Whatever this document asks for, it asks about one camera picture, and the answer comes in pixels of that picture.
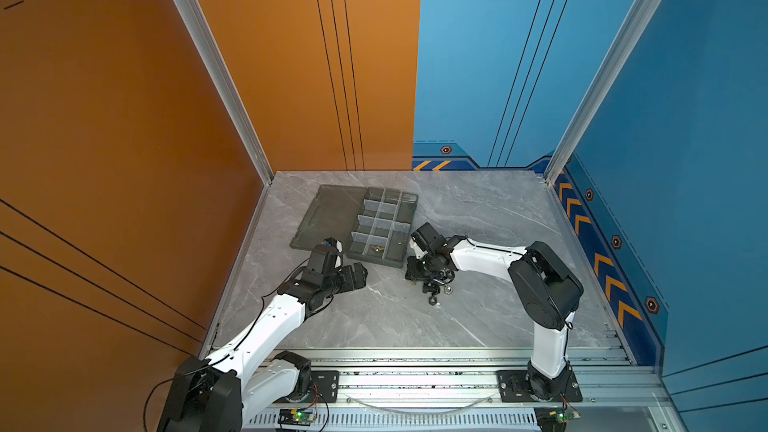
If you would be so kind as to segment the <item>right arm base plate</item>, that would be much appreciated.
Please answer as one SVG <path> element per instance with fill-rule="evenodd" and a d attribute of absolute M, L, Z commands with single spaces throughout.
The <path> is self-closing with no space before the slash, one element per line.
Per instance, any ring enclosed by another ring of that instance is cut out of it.
<path fill-rule="evenodd" d="M 569 365 L 554 379 L 535 369 L 499 370 L 496 379 L 504 403 L 583 401 L 575 372 Z"/>

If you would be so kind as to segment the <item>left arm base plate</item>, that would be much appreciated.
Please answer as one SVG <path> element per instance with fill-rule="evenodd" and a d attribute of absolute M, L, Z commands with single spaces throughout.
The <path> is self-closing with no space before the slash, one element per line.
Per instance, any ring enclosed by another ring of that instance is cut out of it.
<path fill-rule="evenodd" d="M 292 394 L 288 397 L 281 397 L 275 401 L 278 403 L 299 403 L 309 404 L 320 394 L 320 402 L 328 404 L 336 403 L 338 400 L 340 372 L 338 370 L 313 370 L 308 388 L 299 395 Z"/>

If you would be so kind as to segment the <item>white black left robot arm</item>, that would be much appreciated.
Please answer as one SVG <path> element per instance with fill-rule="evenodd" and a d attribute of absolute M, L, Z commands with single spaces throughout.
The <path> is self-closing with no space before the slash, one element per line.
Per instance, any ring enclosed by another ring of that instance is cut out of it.
<path fill-rule="evenodd" d="M 341 245 L 326 239 L 273 292 L 262 296 L 257 318 L 204 359 L 185 360 L 166 380 L 160 431 L 239 431 L 276 401 L 298 404 L 292 421 L 304 426 L 315 404 L 331 402 L 312 378 L 310 359 L 277 346 L 339 294 L 362 289 L 368 271 L 346 264 Z"/>

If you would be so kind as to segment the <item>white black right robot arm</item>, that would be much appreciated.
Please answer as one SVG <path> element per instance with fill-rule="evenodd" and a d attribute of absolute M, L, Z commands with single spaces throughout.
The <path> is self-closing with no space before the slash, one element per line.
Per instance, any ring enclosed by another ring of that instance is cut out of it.
<path fill-rule="evenodd" d="M 512 283 L 534 322 L 523 391 L 541 402 L 583 400 L 567 346 L 584 287 L 549 245 L 535 241 L 527 247 L 503 247 L 465 236 L 439 236 L 430 242 L 413 237 L 409 246 L 413 254 L 407 258 L 405 278 L 422 284 L 432 306 L 440 293 L 450 291 L 459 272 L 479 272 Z"/>

